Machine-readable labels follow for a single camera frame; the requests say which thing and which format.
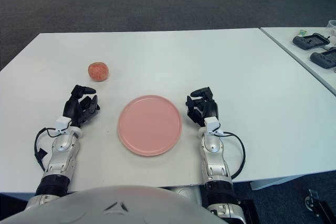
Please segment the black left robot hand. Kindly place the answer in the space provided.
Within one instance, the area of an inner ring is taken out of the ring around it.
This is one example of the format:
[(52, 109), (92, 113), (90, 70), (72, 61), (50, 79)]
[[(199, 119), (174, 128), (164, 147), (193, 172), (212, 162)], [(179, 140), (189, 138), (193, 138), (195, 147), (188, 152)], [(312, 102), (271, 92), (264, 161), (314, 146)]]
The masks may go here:
[(63, 116), (71, 119), (71, 126), (81, 127), (83, 123), (93, 118), (99, 110), (96, 90), (75, 85), (69, 100), (65, 103)]

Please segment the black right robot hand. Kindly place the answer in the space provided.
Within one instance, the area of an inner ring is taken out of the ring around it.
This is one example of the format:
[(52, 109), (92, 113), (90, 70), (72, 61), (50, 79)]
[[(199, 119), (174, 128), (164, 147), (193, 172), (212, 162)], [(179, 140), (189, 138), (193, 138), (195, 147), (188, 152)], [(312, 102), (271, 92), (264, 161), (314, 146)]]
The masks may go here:
[(210, 87), (191, 92), (186, 98), (187, 116), (200, 127), (205, 127), (205, 119), (218, 119), (218, 106)]

